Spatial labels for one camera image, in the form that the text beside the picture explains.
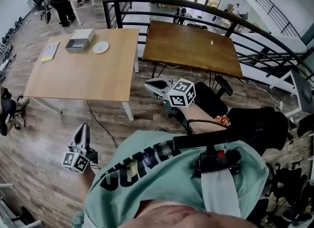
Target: red button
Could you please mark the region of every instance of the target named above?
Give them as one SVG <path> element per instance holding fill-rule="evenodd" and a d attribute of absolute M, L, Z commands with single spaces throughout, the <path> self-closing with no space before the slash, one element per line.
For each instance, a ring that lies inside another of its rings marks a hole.
<path fill-rule="evenodd" d="M 225 151 L 224 150 L 218 151 L 218 157 L 224 157 L 224 156 L 225 156 Z"/>

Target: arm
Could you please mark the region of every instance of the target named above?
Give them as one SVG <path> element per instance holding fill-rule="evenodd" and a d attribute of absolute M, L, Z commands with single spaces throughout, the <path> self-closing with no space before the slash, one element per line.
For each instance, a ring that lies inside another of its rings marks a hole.
<path fill-rule="evenodd" d="M 200 107 L 192 103 L 188 108 L 180 108 L 181 112 L 184 114 L 186 120 L 211 120 L 216 121 L 214 118 L 205 113 Z M 207 122 L 191 122 L 190 127 L 195 134 L 215 132 L 220 130 L 225 130 L 226 128 L 210 124 Z"/>
<path fill-rule="evenodd" d="M 88 165 L 84 174 L 79 175 L 79 182 L 81 184 L 81 189 L 82 189 L 81 199 L 83 203 L 85 203 L 85 198 L 87 196 L 87 193 L 90 187 L 92 186 L 94 178 L 95 178 L 95 173 L 92 171 L 90 165 Z"/>

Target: white plate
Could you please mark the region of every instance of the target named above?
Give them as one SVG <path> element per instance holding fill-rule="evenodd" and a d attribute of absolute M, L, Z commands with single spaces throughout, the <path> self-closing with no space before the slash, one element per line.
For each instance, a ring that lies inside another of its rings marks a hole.
<path fill-rule="evenodd" d="M 100 53 L 104 53 L 105 51 L 107 51 L 108 48 L 109 48 L 109 43 L 105 42 L 105 41 L 102 41 L 102 42 L 97 43 L 94 46 L 93 51 L 96 54 L 100 54 Z"/>

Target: staircase railing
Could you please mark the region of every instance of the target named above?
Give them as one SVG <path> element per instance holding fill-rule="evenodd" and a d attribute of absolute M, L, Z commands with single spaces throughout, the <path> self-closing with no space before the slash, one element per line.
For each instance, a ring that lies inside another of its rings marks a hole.
<path fill-rule="evenodd" d="M 213 28 L 223 30 L 225 37 L 230 37 L 232 34 L 236 34 L 242 38 L 249 40 L 250 46 L 252 46 L 252 42 L 258 45 L 259 47 L 262 46 L 263 49 L 261 51 L 257 51 L 252 47 L 247 45 L 241 44 L 234 40 L 234 44 L 236 46 L 240 46 L 244 49 L 252 51 L 255 56 L 247 55 L 242 53 L 241 51 L 237 51 L 239 56 L 239 61 L 242 64 L 254 67 L 256 69 L 262 70 L 266 73 L 266 76 L 269 77 L 270 75 L 276 76 L 278 73 L 282 73 L 283 70 L 286 68 L 286 64 L 290 64 L 291 69 L 294 69 L 302 76 L 304 76 L 307 80 L 311 80 L 314 83 L 314 80 L 311 78 L 314 76 L 314 72 L 303 62 L 303 58 L 300 57 L 299 54 L 294 53 L 289 47 L 279 41 L 277 38 L 273 37 L 266 31 L 254 26 L 253 24 L 242 20 L 240 17 L 235 16 L 231 13 L 224 12 L 217 8 L 209 7 L 203 4 L 199 4 L 196 2 L 191 2 L 187 0 L 103 0 L 103 6 L 105 10 L 105 18 L 107 27 L 110 28 L 123 28 L 123 26 L 146 26 L 149 28 L 150 23 L 143 23 L 143 22 L 124 22 L 123 19 L 126 15 L 150 15 L 150 16 L 161 16 L 161 17 L 169 17 L 169 18 L 181 18 L 182 16 L 169 14 L 169 13 L 162 13 L 162 12 L 145 12 L 145 11 L 124 11 L 121 10 L 121 3 L 125 2 L 146 2 L 146 3 L 162 3 L 162 4 L 169 4 L 169 5 L 176 5 L 180 7 L 188 7 L 196 10 L 200 10 L 206 13 L 210 13 L 212 15 L 216 15 L 218 17 L 225 18 L 231 22 L 231 25 L 227 27 L 223 27 L 221 25 L 214 24 L 212 22 L 204 21 L 198 18 L 190 18 L 184 17 L 185 20 L 192 21 L 199 24 L 204 24 L 207 26 L 211 26 Z M 108 11 L 108 3 L 114 4 L 114 17 L 116 19 L 116 23 L 113 24 L 112 18 L 110 17 L 110 13 Z M 272 43 L 279 46 L 283 51 L 279 53 L 278 51 L 272 49 L 271 47 L 245 35 L 236 30 L 237 25 L 241 25 L 242 27 L 248 28 L 250 31 L 258 33 L 262 35 L 264 38 L 268 39 Z M 141 32 L 140 36 L 147 36 L 147 32 Z M 138 44 L 146 44 L 145 41 L 138 41 Z M 276 63 L 277 66 L 272 66 L 269 64 L 269 61 Z M 259 66 L 256 66 L 257 63 L 263 64 L 263 66 L 268 67 L 267 69 L 263 69 Z"/>
<path fill-rule="evenodd" d="M 255 0 L 255 2 L 271 17 L 282 35 L 301 38 L 292 23 L 271 0 Z"/>

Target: notebook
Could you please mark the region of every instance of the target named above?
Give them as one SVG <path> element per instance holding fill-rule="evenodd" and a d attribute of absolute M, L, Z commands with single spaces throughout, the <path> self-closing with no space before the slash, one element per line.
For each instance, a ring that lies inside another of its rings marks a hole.
<path fill-rule="evenodd" d="M 43 57 L 41 58 L 41 62 L 45 63 L 47 61 L 53 60 L 55 53 L 57 52 L 60 41 L 51 43 L 47 46 Z"/>

